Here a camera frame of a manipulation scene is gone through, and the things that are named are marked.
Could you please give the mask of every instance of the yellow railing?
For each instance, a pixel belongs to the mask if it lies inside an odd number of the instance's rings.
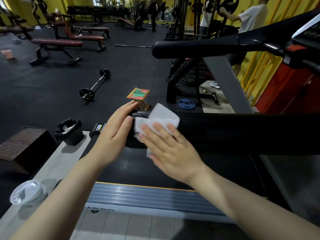
[[[292,6],[293,1],[295,0],[286,0],[287,5],[283,9],[283,12],[281,13],[281,16],[279,20],[281,21],[286,18],[290,18],[294,15],[297,15],[296,12],[299,8],[299,6],[302,4],[303,0],[298,0],[296,3],[294,3],[294,6]],[[319,0],[308,0],[308,3],[306,4],[306,7],[303,9],[302,12],[307,12],[314,8],[314,6],[317,4]],[[281,6],[283,0],[277,0],[277,3],[275,5],[275,8],[266,23],[267,25],[272,24],[275,22],[276,14],[278,13],[279,7]],[[281,57],[274,56],[268,52],[263,52],[261,57],[259,58],[257,65],[254,67],[256,60],[258,58],[258,55],[260,55],[261,52],[255,52],[253,57],[250,60],[249,65],[246,68],[246,72],[241,80],[241,86],[244,89],[244,92],[249,99],[251,96],[253,96],[253,101],[251,103],[252,106],[256,103],[258,100],[260,94],[263,92],[264,88],[270,81],[271,77],[273,76],[274,72],[282,62]]]

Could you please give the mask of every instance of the weight plate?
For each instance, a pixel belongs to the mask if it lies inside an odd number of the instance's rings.
[[[107,69],[101,69],[100,70],[100,76],[104,76],[106,74],[105,79],[109,79],[111,77],[111,72]]]
[[[195,102],[187,98],[180,99],[178,105],[184,110],[193,110],[196,107]]]
[[[94,91],[92,91],[88,88],[80,89],[79,94],[85,100],[93,100],[94,99]]]

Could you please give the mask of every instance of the yellow stripe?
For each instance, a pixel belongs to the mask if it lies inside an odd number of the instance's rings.
[[[181,190],[181,191],[195,192],[195,190],[190,190],[190,189],[162,188],[162,187],[142,186],[142,185],[132,185],[132,184],[116,184],[116,183],[107,183],[107,182],[99,182],[99,181],[96,181],[96,183],[100,183],[100,184],[113,184],[113,185],[124,185],[124,186],[135,186],[135,187],[144,187],[144,188],[153,188],[153,189],[163,189],[163,190]]]

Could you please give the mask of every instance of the white tissue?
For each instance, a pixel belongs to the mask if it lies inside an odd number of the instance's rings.
[[[179,122],[180,122],[180,118],[171,110],[167,109],[165,106],[163,106],[162,104],[156,104],[154,109],[151,111],[149,117],[146,118],[140,118],[140,117],[136,117],[134,120],[134,132],[135,132],[135,137],[138,139],[138,141],[140,141],[139,139],[139,133],[144,134],[144,132],[141,129],[141,126],[143,124],[146,124],[147,126],[149,126],[154,132],[156,132],[157,134],[159,134],[153,127],[152,124],[154,122],[158,122],[160,123],[163,128],[166,129],[167,132],[169,132],[170,134],[172,134],[168,128],[167,125],[168,124],[172,124],[174,125],[175,128],[178,127]],[[152,152],[150,151],[150,149],[146,150],[146,156],[150,156],[152,154]]]

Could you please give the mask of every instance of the plastic cup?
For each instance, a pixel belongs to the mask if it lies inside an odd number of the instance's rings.
[[[14,59],[14,56],[13,56],[11,50],[9,50],[9,49],[2,50],[1,53],[2,53],[7,59]]]
[[[46,188],[37,180],[28,180],[14,189],[10,195],[13,205],[35,206],[47,197]]]

